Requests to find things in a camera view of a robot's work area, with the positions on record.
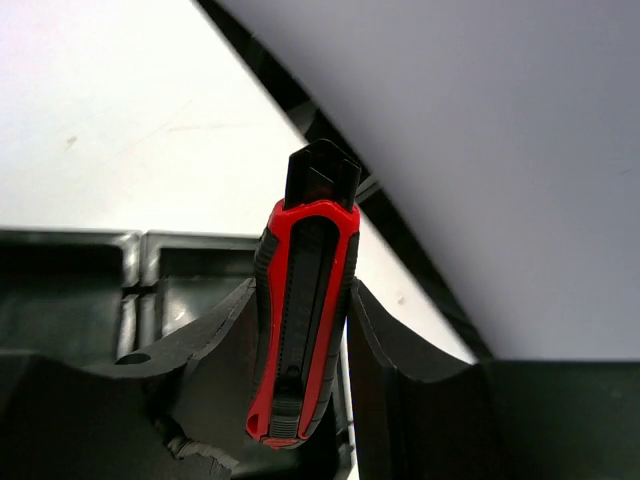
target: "black grip texture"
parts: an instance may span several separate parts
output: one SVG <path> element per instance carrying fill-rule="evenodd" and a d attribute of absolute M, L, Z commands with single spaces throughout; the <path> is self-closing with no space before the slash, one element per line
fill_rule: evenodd
<path fill-rule="evenodd" d="M 336 366 L 340 358 L 340 345 L 342 342 L 342 332 L 344 330 L 344 321 L 347 316 L 349 307 L 349 292 L 353 284 L 353 277 L 356 272 L 356 262 L 358 260 L 358 243 L 360 241 L 360 233 L 357 232 L 349 239 L 347 246 L 347 256 L 345 258 L 344 270 L 342 272 L 342 281 L 340 283 L 340 292 L 336 302 L 336 313 L 333 319 L 333 327 L 331 330 L 331 339 L 329 342 L 329 350 L 327 351 L 327 361 L 324 367 L 324 375 L 322 379 L 322 388 L 318 397 L 316 409 L 313 412 L 311 423 L 305 431 L 306 436 L 310 436 L 322 420 L 329 400 L 331 398 L 331 387 L 336 375 Z"/>
<path fill-rule="evenodd" d="M 269 289 L 268 270 L 273 255 L 278 248 L 278 238 L 268 228 L 264 229 L 260 243 L 253 258 L 256 277 L 256 301 L 258 303 L 258 349 L 253 371 L 253 400 L 258 392 L 262 375 L 267 364 L 271 337 L 271 291 Z"/>

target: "black rubber grip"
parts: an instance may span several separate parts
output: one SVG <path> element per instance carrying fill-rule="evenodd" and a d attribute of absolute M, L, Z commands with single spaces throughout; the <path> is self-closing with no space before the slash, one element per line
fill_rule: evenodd
<path fill-rule="evenodd" d="M 305 432 L 305 435 L 307 437 L 313 434 L 316 427 L 320 423 L 320 420 L 322 420 L 322 416 L 324 415 L 324 412 L 327 409 L 327 405 L 329 404 L 329 399 L 331 398 L 331 387 L 336 375 L 336 366 L 338 364 L 338 359 L 340 358 L 340 345 L 342 342 L 344 321 L 347 316 L 347 309 L 349 307 L 349 292 L 351 291 L 353 277 L 356 272 L 359 240 L 360 234 L 355 233 L 349 239 L 349 245 L 347 246 L 347 256 L 345 258 L 344 270 L 342 272 L 340 293 L 338 294 L 338 300 L 336 302 L 336 313 L 331 330 L 329 350 L 327 351 L 327 361 L 324 367 L 322 388 L 320 390 L 316 409 L 313 412 L 311 423 L 309 424 L 309 427 L 307 427 L 307 430 Z"/>
<path fill-rule="evenodd" d="M 267 364 L 271 337 L 271 292 L 267 271 L 278 248 L 278 238 L 268 228 L 264 229 L 260 243 L 253 258 L 254 275 L 256 277 L 256 301 L 258 303 L 258 349 L 253 371 L 253 400 L 260 388 L 262 375 Z"/>

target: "plastic case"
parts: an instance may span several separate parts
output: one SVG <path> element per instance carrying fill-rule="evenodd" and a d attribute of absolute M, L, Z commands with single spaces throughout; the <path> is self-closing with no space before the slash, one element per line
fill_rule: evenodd
<path fill-rule="evenodd" d="M 0 349 L 76 367 L 115 362 L 198 318 L 253 274 L 257 238 L 0 231 Z M 295 450 L 247 438 L 233 478 L 346 478 L 342 372 L 316 433 Z"/>

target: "red plastic casing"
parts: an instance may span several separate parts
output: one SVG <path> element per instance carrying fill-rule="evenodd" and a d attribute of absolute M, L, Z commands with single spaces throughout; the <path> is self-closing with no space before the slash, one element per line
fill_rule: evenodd
<path fill-rule="evenodd" d="M 307 438 L 305 432 L 311 423 L 322 388 L 325 362 L 329 349 L 336 302 L 340 291 L 349 239 L 358 232 L 360 226 L 360 211 L 357 206 L 354 206 L 351 212 L 347 212 L 340 205 L 330 200 L 318 200 L 311 204 L 300 205 L 289 210 L 284 210 L 283 207 L 284 200 L 280 200 L 269 217 L 268 228 L 271 233 L 277 237 L 279 242 L 267 270 L 271 295 L 271 335 L 264 373 L 258 391 L 249 408 L 247 420 L 247 432 L 249 435 L 255 440 L 263 441 L 263 443 L 273 448 L 291 446 L 298 442 L 293 439 L 264 438 L 268 437 L 271 402 L 277 373 L 280 329 L 282 327 L 287 272 L 289 268 L 291 229 L 302 219 L 325 217 L 331 220 L 340 232 L 334 263 L 331 268 L 331 275 L 327 286 L 324 307 L 318 326 L 298 426 L 298 437 L 305 440 Z"/>

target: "white surface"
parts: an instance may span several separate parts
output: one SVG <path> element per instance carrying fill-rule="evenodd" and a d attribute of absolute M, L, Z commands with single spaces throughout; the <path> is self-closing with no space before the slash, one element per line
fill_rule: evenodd
<path fill-rule="evenodd" d="M 367 160 L 493 355 L 640 358 L 640 2 L 219 1 Z"/>
<path fill-rule="evenodd" d="M 300 138 L 186 0 L 8 1 L 0 13 L 0 227 L 259 234 Z M 357 275 L 472 357 L 370 224 Z"/>

